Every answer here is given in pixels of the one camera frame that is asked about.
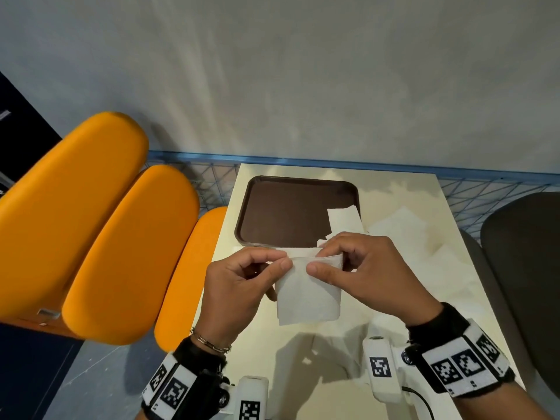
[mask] table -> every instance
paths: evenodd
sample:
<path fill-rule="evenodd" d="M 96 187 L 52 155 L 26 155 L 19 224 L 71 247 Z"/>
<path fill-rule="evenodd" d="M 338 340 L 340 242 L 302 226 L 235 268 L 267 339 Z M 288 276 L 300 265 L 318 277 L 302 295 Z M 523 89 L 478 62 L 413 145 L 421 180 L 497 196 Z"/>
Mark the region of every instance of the table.
<path fill-rule="evenodd" d="M 462 262 L 472 265 L 451 210 L 433 174 L 261 164 L 242 164 L 239 169 L 214 252 L 214 261 L 229 256 L 232 248 L 239 246 L 234 237 L 234 228 L 247 183 L 258 175 L 353 183 L 359 190 L 360 210 L 365 226 L 385 218 L 404 205 L 427 222 L 434 250 L 441 244 L 447 244 Z M 508 359 L 512 360 L 482 284 L 477 284 L 472 296 L 484 308 L 484 315 L 477 317 L 477 321 Z M 400 320 L 370 310 L 343 292 L 342 312 L 345 311 L 369 316 L 374 322 L 379 319 L 393 342 L 400 340 L 404 343 L 406 340 L 407 331 Z M 267 419 L 410 418 L 408 410 L 404 410 L 402 406 L 391 407 L 378 402 L 368 385 L 350 380 L 344 368 L 312 351 L 312 344 L 321 343 L 321 339 L 323 338 L 318 333 L 317 325 L 280 327 L 276 318 L 276 304 L 264 298 L 253 322 L 235 341 L 228 355 L 225 375 L 232 383 L 237 383 L 244 375 L 269 379 Z M 414 382 L 424 379 L 417 375 L 411 380 Z M 447 395 L 436 395 L 431 391 L 429 395 L 426 393 L 424 392 L 424 396 L 436 418 L 460 419 Z"/>

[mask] right hand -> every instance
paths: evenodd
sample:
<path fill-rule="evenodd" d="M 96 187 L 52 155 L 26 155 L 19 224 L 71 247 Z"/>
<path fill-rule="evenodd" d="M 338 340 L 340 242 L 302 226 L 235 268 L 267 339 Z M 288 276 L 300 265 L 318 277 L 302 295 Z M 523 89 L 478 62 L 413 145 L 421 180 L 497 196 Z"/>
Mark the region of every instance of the right hand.
<path fill-rule="evenodd" d="M 442 310 L 441 303 L 418 281 L 395 245 L 385 236 L 339 233 L 317 257 L 345 253 L 349 270 L 322 262 L 307 265 L 307 274 L 337 286 L 368 307 L 399 317 L 407 326 L 426 323 Z"/>

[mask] bracelet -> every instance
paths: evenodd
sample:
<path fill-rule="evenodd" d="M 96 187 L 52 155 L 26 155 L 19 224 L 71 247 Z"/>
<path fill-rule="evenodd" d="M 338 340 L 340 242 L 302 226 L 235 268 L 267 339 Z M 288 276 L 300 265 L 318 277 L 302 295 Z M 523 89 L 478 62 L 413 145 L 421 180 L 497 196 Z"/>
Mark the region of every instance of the bracelet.
<path fill-rule="evenodd" d="M 227 354 L 229 351 L 231 351 L 231 345 L 229 345 L 227 348 L 219 348 L 215 345 L 213 345 L 212 343 L 210 343 L 209 341 L 207 341 L 205 338 L 203 338 L 202 336 L 200 336 L 198 333 L 196 333 L 194 331 L 194 327 L 190 330 L 190 333 L 194 336 L 195 339 L 197 339 L 202 345 L 207 346 L 208 348 L 210 348 L 213 351 L 216 351 L 218 353 L 221 354 Z"/>

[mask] white wall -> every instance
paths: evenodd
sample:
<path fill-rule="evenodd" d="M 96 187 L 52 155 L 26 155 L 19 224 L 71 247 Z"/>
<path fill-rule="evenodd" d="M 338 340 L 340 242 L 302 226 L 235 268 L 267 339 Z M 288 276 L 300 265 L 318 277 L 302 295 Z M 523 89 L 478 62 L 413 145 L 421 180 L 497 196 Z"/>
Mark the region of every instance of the white wall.
<path fill-rule="evenodd" d="M 0 71 L 65 135 L 560 172 L 560 0 L 0 0 Z"/>

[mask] yellow chair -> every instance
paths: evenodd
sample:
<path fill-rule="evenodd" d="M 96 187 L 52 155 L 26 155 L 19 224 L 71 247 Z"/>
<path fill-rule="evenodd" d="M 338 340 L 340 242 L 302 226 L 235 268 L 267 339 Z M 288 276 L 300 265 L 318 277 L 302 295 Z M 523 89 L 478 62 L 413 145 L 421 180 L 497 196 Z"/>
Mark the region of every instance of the yellow chair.
<path fill-rule="evenodd" d="M 100 113 L 0 199 L 3 322 L 110 344 L 155 324 L 165 351 L 188 334 L 226 208 L 199 220 L 181 172 L 138 173 L 147 151 L 132 119 Z"/>

